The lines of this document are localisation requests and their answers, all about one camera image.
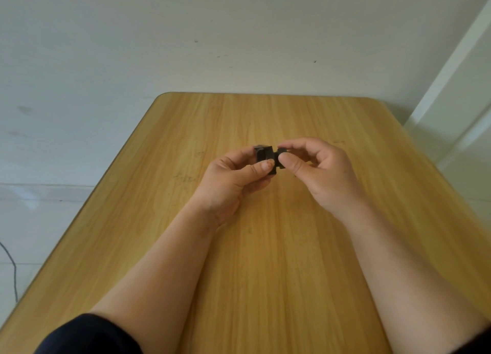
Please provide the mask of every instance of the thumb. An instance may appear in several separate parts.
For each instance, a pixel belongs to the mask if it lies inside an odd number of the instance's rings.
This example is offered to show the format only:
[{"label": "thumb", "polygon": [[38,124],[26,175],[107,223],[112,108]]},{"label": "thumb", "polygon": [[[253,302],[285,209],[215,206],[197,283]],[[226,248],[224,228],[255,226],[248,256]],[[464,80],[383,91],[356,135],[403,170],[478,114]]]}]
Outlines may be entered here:
[{"label": "thumb", "polygon": [[237,170],[240,184],[245,186],[246,184],[253,183],[267,174],[273,169],[274,160],[259,161],[253,165],[246,165],[242,169]]},{"label": "thumb", "polygon": [[301,158],[289,152],[280,153],[278,159],[286,169],[295,174],[304,183],[312,169],[314,169]]}]

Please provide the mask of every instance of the person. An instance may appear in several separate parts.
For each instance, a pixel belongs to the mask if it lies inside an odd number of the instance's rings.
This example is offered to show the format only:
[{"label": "person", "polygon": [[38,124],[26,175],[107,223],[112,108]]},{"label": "person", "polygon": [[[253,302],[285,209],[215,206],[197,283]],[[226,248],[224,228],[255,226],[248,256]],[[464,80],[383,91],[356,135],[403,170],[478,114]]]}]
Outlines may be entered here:
[{"label": "person", "polygon": [[[285,168],[346,227],[395,353],[491,352],[488,319],[404,243],[342,149],[316,138],[278,146],[288,150],[279,156]],[[216,229],[244,197],[267,187],[273,165],[256,162],[253,146],[213,161],[148,253],[89,314],[56,329],[36,353],[175,352]]]}]

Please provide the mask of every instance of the tabletop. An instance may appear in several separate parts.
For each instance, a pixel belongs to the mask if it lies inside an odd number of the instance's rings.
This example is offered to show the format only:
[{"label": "tabletop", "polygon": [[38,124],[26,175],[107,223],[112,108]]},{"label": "tabletop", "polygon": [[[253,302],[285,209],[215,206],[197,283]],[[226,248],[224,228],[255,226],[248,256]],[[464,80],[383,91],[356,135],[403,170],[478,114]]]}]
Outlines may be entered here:
[{"label": "tabletop", "polygon": [[[383,103],[165,93],[0,330],[0,352],[32,353],[89,310],[165,230],[212,159],[303,136],[343,148],[397,231],[491,318],[487,231]],[[390,352],[347,233],[289,171],[217,231],[180,352]]]}]

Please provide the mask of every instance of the left hand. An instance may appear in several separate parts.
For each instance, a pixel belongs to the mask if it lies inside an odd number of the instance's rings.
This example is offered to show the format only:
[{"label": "left hand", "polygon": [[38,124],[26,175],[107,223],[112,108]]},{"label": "left hand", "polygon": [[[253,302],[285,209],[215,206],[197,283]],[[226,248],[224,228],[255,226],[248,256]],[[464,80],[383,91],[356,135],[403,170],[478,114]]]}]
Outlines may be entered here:
[{"label": "left hand", "polygon": [[262,190],[273,176],[274,160],[256,162],[253,146],[236,149],[212,161],[191,201],[212,214],[218,226],[226,223],[242,199]]}]

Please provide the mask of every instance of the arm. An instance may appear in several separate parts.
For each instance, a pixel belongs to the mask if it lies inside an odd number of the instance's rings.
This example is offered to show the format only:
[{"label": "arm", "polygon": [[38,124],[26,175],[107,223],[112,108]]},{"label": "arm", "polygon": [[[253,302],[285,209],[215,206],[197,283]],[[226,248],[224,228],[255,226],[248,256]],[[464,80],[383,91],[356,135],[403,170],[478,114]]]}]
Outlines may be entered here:
[{"label": "arm", "polygon": [[274,162],[255,161],[250,146],[212,162],[155,245],[91,313],[123,328],[145,354],[175,352],[215,230],[270,182]]},{"label": "arm", "polygon": [[489,325],[370,203],[343,150],[316,138],[278,146],[291,150],[280,162],[345,225],[395,353],[449,353]]}]

